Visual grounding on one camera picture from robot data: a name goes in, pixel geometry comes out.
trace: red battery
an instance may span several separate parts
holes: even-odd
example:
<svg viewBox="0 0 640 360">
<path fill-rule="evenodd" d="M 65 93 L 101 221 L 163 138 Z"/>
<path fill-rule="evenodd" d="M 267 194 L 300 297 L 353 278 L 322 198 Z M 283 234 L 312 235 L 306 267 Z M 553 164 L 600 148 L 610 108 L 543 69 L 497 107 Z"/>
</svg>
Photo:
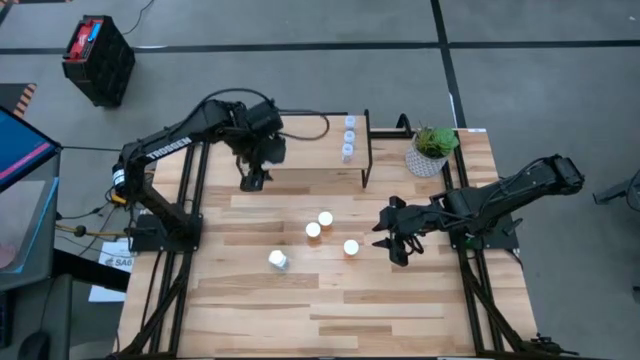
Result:
<svg viewBox="0 0 640 360">
<path fill-rule="evenodd" d="M 88 24 L 80 26 L 68 61 L 82 61 L 88 57 L 92 42 L 95 41 L 101 26 L 102 20 L 89 20 Z"/>
</svg>

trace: monitor screen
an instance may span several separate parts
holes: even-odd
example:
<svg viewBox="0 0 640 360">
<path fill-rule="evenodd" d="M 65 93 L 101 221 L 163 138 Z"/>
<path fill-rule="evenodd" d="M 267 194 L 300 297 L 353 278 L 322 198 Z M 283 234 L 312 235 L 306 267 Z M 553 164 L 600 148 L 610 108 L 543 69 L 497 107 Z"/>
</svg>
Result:
<svg viewBox="0 0 640 360">
<path fill-rule="evenodd" d="M 0 107 L 0 192 L 52 158 L 59 149 L 56 142 Z"/>
</svg>

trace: green plant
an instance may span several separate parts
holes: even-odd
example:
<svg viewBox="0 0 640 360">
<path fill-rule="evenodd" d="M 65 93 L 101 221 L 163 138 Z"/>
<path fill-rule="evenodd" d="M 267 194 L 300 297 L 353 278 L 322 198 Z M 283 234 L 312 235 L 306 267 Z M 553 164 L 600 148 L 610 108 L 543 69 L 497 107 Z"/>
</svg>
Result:
<svg viewBox="0 0 640 360">
<path fill-rule="evenodd" d="M 451 128 L 423 128 L 418 132 L 415 144 L 422 155 L 440 159 L 449 155 L 460 142 Z"/>
</svg>

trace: black crate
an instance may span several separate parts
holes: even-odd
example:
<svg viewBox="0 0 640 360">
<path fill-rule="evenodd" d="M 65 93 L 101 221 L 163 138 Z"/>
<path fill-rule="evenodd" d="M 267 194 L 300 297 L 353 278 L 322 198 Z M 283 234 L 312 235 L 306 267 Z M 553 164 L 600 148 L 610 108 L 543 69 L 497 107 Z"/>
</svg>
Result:
<svg viewBox="0 0 640 360">
<path fill-rule="evenodd" d="M 72 53 L 78 33 L 92 21 L 102 21 L 97 36 L 91 42 L 86 41 L 81 53 Z M 63 59 L 65 76 L 95 106 L 120 106 L 136 60 L 133 49 L 110 16 L 85 15 L 76 26 Z"/>
</svg>

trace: floor mat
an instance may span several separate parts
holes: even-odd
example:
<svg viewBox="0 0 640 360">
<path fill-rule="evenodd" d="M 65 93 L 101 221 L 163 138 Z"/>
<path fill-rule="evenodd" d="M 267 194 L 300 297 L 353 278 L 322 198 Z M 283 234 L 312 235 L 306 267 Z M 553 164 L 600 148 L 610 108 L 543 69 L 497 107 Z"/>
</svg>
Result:
<svg viewBox="0 0 640 360">
<path fill-rule="evenodd" d="M 35 91 L 36 84 L 0 84 L 0 105 L 22 119 Z"/>
</svg>

